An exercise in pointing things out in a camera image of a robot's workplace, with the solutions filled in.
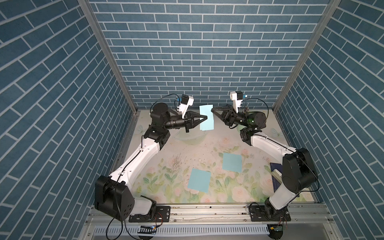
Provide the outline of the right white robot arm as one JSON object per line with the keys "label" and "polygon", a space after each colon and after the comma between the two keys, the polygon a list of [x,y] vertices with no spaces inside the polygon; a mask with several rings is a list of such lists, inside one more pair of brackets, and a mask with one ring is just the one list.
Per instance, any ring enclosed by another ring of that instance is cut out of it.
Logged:
{"label": "right white robot arm", "polygon": [[268,221],[283,220],[286,207],[305,188],[318,181],[318,174],[310,152],[284,145],[262,133],[266,127],[267,116],[263,112],[235,110],[232,106],[215,107],[211,112],[226,126],[241,125],[241,139],[249,146],[259,148],[275,158],[282,165],[282,183],[277,190],[265,200],[264,218]]}

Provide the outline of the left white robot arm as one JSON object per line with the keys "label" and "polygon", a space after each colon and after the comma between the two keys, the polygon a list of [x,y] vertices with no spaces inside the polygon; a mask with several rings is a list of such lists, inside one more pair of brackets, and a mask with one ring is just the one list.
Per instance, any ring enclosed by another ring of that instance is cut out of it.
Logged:
{"label": "left white robot arm", "polygon": [[169,109],[165,103],[156,103],[150,113],[152,122],[138,148],[109,176],[100,176],[95,183],[95,209],[120,221],[140,215],[153,220],[156,201],[147,197],[134,197],[133,183],[153,158],[167,143],[171,129],[184,128],[186,132],[207,120],[207,116],[189,111],[181,105],[182,112]]}

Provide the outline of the light blue square paper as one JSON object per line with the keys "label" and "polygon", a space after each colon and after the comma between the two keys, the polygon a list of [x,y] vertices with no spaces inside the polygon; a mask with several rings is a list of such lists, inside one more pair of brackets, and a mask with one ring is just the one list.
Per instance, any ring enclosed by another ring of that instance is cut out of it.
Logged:
{"label": "light blue square paper", "polygon": [[213,105],[200,106],[200,114],[207,117],[207,119],[200,124],[201,131],[211,131],[214,129],[214,114],[212,113],[212,109]]}

